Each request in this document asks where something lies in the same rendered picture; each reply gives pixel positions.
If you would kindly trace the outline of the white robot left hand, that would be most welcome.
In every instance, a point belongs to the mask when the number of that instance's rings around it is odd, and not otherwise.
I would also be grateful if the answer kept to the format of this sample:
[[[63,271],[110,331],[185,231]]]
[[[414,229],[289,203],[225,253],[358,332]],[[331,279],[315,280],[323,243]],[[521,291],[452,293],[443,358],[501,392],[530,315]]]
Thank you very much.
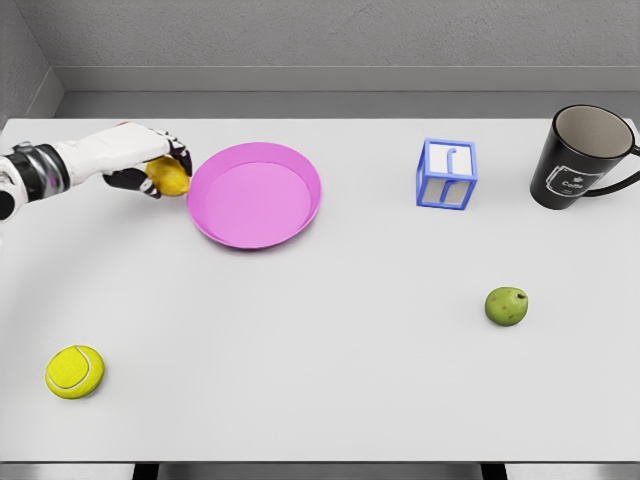
[[[79,144],[91,154],[91,162],[114,188],[141,192],[161,198],[145,165],[154,159],[170,156],[179,161],[192,177],[192,160],[187,147],[172,134],[126,122],[82,139]]]

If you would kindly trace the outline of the yellow lemon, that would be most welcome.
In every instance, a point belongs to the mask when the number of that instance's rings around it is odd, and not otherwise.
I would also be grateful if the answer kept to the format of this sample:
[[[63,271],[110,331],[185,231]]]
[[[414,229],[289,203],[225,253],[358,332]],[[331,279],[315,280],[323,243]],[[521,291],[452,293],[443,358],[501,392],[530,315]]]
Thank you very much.
[[[163,196],[178,197],[189,190],[190,177],[179,161],[170,156],[147,162],[145,172]]]

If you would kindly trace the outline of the pink round plate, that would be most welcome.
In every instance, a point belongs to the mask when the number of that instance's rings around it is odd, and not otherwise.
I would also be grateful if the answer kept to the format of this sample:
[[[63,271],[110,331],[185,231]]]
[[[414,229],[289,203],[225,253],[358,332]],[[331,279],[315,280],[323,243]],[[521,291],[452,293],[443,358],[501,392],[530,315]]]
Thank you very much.
[[[316,167],[275,143],[228,147],[198,167],[187,193],[195,226],[210,239],[239,249],[262,249],[302,232],[322,199]]]

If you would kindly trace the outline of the yellow tennis ball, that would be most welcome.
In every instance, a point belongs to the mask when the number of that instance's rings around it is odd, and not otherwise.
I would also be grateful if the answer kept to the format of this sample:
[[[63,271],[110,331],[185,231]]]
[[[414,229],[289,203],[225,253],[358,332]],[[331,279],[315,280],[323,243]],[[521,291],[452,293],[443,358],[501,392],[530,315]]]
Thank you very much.
[[[45,382],[56,396],[75,400],[97,389],[105,374],[102,356],[85,345],[72,345],[56,353],[46,366]]]

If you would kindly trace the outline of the blue and white letter cube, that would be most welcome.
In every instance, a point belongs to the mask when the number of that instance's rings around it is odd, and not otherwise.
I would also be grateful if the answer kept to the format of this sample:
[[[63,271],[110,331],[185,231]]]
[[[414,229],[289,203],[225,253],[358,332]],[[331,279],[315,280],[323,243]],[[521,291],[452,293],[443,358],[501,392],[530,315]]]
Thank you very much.
[[[473,142],[426,138],[416,170],[416,205],[465,210],[478,180]]]

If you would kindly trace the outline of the green pear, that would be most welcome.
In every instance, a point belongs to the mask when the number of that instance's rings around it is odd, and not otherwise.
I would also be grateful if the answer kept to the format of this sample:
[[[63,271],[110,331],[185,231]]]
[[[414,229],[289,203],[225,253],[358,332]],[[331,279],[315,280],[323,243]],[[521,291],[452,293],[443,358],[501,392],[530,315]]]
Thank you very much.
[[[494,324],[510,327],[524,319],[528,312],[529,296],[515,287],[492,290],[485,300],[485,315]]]

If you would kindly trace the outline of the black coffee mug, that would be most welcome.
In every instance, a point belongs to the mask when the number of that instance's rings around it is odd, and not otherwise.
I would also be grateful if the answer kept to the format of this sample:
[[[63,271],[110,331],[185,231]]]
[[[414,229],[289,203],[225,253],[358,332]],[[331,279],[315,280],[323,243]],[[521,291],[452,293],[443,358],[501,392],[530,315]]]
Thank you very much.
[[[598,182],[640,147],[629,124],[602,107],[569,105],[553,117],[530,183],[532,198],[545,208],[564,210],[580,198],[608,195],[640,182],[640,171],[612,185]]]

